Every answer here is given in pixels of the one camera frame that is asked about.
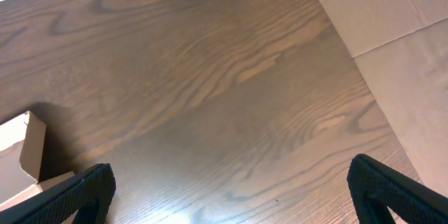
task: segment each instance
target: cardboard flap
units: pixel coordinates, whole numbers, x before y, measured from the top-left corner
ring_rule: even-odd
[[[30,112],[0,125],[0,203],[37,184],[45,129]]]
[[[24,121],[27,125],[27,132],[23,143],[23,149],[20,154],[20,166],[28,175],[35,179],[37,183],[41,172],[43,140],[45,138],[46,125],[33,113],[27,113],[28,116]]]
[[[448,18],[448,0],[320,0],[352,57]]]
[[[67,179],[70,179],[74,175],[75,174],[72,171],[70,171],[63,175],[43,181],[40,184],[31,185],[27,189],[23,190],[22,192],[19,192],[16,196],[6,200],[3,203],[0,203],[0,211],[6,210],[10,207],[14,207],[16,204],[19,204],[25,200],[28,200],[29,198],[31,198],[35,195],[38,195],[39,193],[42,193],[44,190],[47,190],[53,186],[56,186],[58,183],[61,183]]]

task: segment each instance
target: cardboard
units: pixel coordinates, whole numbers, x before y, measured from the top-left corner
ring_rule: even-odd
[[[0,204],[38,183],[45,130],[31,112],[0,125]]]
[[[448,197],[448,19],[355,57],[421,180]]]
[[[5,209],[8,209],[10,207],[14,207],[16,204],[19,204],[25,200],[28,200],[29,198],[38,195],[39,193],[42,193],[43,191],[56,186],[58,183],[61,183],[75,174],[70,171],[63,175],[57,176],[55,178],[48,179],[46,181],[43,181],[39,184],[33,184],[29,186],[27,189],[23,190],[22,192],[19,192],[16,196],[6,200],[5,202],[0,204],[0,211],[3,211]]]
[[[319,0],[352,57],[448,18],[448,0]]]

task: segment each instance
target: wood grain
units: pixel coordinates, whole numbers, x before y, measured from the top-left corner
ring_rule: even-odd
[[[448,196],[448,20],[355,58],[422,181]]]
[[[100,157],[119,187],[111,220],[356,223],[354,155],[418,179],[333,28],[285,56]]]
[[[330,25],[318,0],[10,0],[1,9],[1,118],[51,104],[38,110],[77,163],[274,66]]]
[[[0,119],[45,176],[110,162],[112,223],[354,223],[368,153],[418,179],[318,0],[8,0]]]

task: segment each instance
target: cardboard box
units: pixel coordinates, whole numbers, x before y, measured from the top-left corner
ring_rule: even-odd
[[[13,196],[12,198],[1,203],[0,211],[3,211],[10,207],[14,207],[16,204],[19,204],[25,200],[28,200],[30,197],[38,195],[39,193],[42,193],[44,190],[47,190],[47,189],[51,188],[52,186],[56,186],[58,183],[61,183],[65,180],[71,178],[74,175],[75,174],[72,171],[70,171],[63,175],[57,176],[55,178],[51,178],[46,181],[43,181],[39,184],[33,184],[33,185],[29,186],[27,189],[23,190],[22,192],[19,192],[16,196]]]
[[[448,18],[448,0],[319,0],[352,57]]]
[[[448,19],[355,57],[425,186],[448,197]]]
[[[0,125],[0,204],[38,183],[45,130],[31,112]]]

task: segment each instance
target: floor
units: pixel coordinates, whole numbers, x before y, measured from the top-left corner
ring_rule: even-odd
[[[318,0],[6,0],[0,120],[41,178],[110,162],[110,223],[355,223],[367,153],[419,180]]]

